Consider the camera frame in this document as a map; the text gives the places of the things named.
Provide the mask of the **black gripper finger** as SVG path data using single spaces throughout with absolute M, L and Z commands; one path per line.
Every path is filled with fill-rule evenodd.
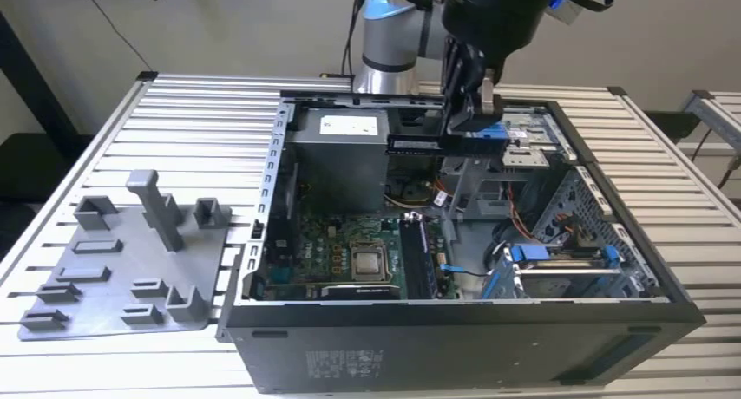
M 481 110 L 480 92 L 488 69 L 497 69 L 501 80 L 501 64 L 490 64 L 482 51 L 447 35 L 441 78 L 442 120 L 447 134 L 480 132 L 501 121 L 501 118 L 484 115 Z
M 482 114 L 493 118 L 502 118 L 504 106 L 501 96 L 494 92 L 494 87 L 500 82 L 497 69 L 488 69 L 484 73 L 481 86 L 481 110 Z

